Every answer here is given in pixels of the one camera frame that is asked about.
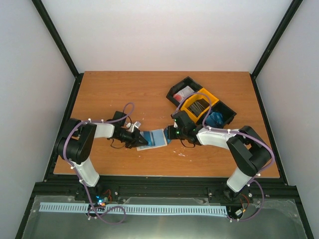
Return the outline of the beige card holder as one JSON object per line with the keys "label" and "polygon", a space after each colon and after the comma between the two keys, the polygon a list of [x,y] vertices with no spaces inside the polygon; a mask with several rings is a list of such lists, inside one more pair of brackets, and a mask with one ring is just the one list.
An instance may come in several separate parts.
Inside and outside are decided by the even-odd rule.
{"label": "beige card holder", "polygon": [[148,144],[137,147],[137,151],[167,146],[167,140],[164,134],[164,129],[141,131],[141,135],[148,142]]}

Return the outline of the blue VIP card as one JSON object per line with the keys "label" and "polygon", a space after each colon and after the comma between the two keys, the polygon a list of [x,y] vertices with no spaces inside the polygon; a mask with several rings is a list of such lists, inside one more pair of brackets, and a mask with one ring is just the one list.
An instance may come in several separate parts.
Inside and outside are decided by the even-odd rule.
{"label": "blue VIP card", "polygon": [[141,131],[141,135],[149,142],[149,146],[155,146],[155,140],[152,131]]}

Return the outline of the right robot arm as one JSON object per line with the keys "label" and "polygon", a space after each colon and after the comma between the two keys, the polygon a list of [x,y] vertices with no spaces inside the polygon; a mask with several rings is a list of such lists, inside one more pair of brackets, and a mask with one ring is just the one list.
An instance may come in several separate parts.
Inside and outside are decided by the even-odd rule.
{"label": "right robot arm", "polygon": [[185,111],[172,115],[174,124],[167,127],[170,140],[186,140],[193,146],[215,146],[230,151],[236,169],[227,179],[222,195],[230,202],[265,168],[274,163],[272,149],[250,126],[241,129],[221,129],[196,125]]}

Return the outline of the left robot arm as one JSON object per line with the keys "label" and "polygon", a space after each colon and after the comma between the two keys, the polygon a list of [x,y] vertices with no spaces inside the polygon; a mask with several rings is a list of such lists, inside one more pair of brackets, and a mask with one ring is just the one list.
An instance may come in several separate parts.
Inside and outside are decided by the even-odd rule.
{"label": "left robot arm", "polygon": [[98,184],[100,175],[95,170],[90,153],[96,138],[116,139],[126,148],[148,146],[149,142],[139,130],[139,122],[125,128],[127,114],[116,111],[108,121],[81,121],[70,118],[55,143],[54,150],[79,176],[79,182],[87,186],[86,194],[92,200],[103,197],[104,188]]}

